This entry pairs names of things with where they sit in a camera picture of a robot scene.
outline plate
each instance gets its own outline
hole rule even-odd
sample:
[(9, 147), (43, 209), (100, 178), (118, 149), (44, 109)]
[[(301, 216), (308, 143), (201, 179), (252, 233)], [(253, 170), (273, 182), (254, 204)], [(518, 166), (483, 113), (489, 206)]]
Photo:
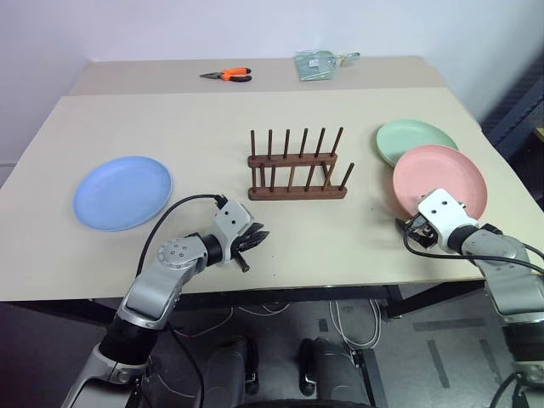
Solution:
[(121, 231), (155, 217), (172, 192), (170, 172), (157, 160), (120, 157), (95, 168), (73, 199), (77, 219), (101, 231)]
[(478, 219), (487, 204), (487, 188), (478, 168), (451, 147), (427, 145), (405, 153), (393, 171), (394, 193), (411, 215), (417, 213), (422, 196), (442, 188), (467, 207), (468, 216)]
[(377, 131), (377, 151), (394, 167), (408, 150), (423, 145), (443, 145), (457, 149), (456, 142), (437, 127), (425, 122), (403, 119), (386, 123)]

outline pink plate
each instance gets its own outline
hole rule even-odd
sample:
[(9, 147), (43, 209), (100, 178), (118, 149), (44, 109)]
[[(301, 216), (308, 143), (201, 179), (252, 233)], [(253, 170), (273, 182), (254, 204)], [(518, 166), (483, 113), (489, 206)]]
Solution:
[(442, 188), (462, 201), (471, 218), (482, 216), (487, 188), (478, 168), (468, 157), (451, 147), (428, 144), (406, 152), (394, 168), (393, 188), (400, 205), (417, 213), (422, 196)]

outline table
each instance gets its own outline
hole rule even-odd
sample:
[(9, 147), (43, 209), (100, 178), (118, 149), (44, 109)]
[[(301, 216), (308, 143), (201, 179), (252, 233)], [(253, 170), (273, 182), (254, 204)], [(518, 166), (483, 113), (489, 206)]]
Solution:
[[(233, 66), (252, 68), (253, 81), (198, 77)], [(290, 59), (97, 63), (61, 98), (0, 190), (0, 300), (125, 294), (156, 220), (122, 232), (94, 231), (77, 222), (71, 198), (86, 173), (130, 155), (154, 157), (170, 169), (171, 202), (224, 193), (271, 231), (261, 246), (246, 252), (249, 273), (235, 265), (211, 267), (184, 287), (186, 294), (364, 286), (370, 287), (369, 296), (381, 297), (400, 283), (478, 280), (479, 271), (468, 262), (419, 258), (402, 247), (394, 218), (407, 215), (391, 190), (393, 170), (374, 147), (377, 129), (401, 118), (443, 129), (476, 163), (489, 191), (482, 222), (541, 244), (540, 208), (422, 59), (362, 59), (342, 68), (335, 80), (319, 82), (299, 82)], [(282, 152), (287, 128), (291, 151), (298, 151), (303, 128), (309, 128), (312, 150), (325, 127), (322, 151), (327, 151), (341, 126), (334, 182), (355, 163), (344, 200), (247, 199), (250, 130), (256, 132), (258, 153), (264, 153), (269, 128), (275, 132), (273, 150)], [(286, 177), (278, 171), (276, 185), (286, 184)], [(316, 173), (314, 180), (323, 178)], [(183, 205), (157, 234), (148, 262), (156, 245), (204, 232), (212, 215), (211, 202)]]

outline pliers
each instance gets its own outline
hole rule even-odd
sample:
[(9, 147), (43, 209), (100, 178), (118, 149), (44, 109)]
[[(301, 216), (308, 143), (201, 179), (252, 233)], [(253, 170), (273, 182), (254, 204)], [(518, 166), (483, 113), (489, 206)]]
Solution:
[(251, 76), (239, 76), (243, 74), (249, 74), (252, 70), (249, 68), (233, 68), (231, 70), (222, 70), (221, 72), (212, 72), (210, 74), (202, 74), (202, 78), (210, 79), (222, 79), (224, 81), (232, 82), (249, 82), (252, 80)]

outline green plate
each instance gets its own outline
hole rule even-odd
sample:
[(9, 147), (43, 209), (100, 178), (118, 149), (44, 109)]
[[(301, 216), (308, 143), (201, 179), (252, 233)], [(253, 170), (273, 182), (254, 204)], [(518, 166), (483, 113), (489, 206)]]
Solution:
[(456, 142), (437, 127), (425, 122), (403, 119), (386, 123), (376, 135), (377, 151), (394, 167), (408, 150), (423, 145), (443, 145), (457, 149)]

